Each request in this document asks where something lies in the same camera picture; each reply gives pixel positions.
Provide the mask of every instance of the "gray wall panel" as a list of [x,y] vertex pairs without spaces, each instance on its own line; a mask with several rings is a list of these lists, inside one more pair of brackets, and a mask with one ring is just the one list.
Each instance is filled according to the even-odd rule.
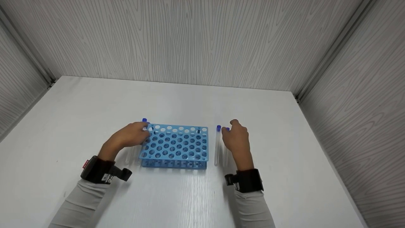
[[0,141],[46,88],[39,72],[0,27]]
[[56,77],[296,92],[360,0],[1,0]]
[[370,227],[405,227],[405,1],[378,1],[302,108]]

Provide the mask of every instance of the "wrist strap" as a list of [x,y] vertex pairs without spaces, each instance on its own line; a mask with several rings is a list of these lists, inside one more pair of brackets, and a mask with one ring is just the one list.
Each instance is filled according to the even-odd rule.
[[235,189],[241,193],[264,191],[259,170],[236,171],[236,175],[225,176],[226,185],[235,185]]
[[83,166],[80,177],[95,184],[109,185],[114,176],[127,181],[131,175],[132,172],[129,169],[124,168],[121,170],[115,166],[115,161],[104,161],[97,156],[93,156]]

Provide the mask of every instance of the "test tube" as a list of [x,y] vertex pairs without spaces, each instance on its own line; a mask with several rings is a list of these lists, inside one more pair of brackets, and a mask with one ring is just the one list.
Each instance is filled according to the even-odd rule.
[[[146,118],[143,118],[143,119],[142,119],[142,122],[147,122],[147,121],[148,121],[148,120],[147,120]],[[132,153],[129,152],[129,153],[127,154],[127,157],[126,157],[126,159],[125,159],[125,164],[129,164],[129,162],[131,161],[131,158],[132,158],[133,155],[135,155],[135,161],[138,161],[138,163],[140,162],[140,161],[138,160],[139,152],[141,151],[140,148],[142,148],[142,145],[141,145],[141,146],[134,146]]]
[[229,157],[229,150],[228,148],[224,145],[224,167],[228,166],[228,157]]
[[220,140],[221,140],[221,125],[217,125],[217,134],[215,136],[215,159],[214,165],[218,166],[218,160],[220,159]]

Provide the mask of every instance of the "gray long sleeve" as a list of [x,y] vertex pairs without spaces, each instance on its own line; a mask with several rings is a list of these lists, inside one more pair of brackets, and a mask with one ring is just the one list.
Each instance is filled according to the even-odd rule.
[[110,185],[83,179],[65,199],[48,228],[85,228]]
[[[85,228],[110,185],[93,184],[83,179],[65,199],[49,228]],[[261,191],[235,191],[242,227],[275,227]]]
[[235,198],[242,227],[275,228],[273,217],[271,217],[262,191],[241,193],[235,190]]

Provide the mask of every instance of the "blue test tube rack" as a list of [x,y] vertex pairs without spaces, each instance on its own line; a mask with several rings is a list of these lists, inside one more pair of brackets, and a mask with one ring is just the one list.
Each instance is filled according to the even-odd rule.
[[149,123],[150,137],[142,144],[143,167],[206,169],[208,127]]

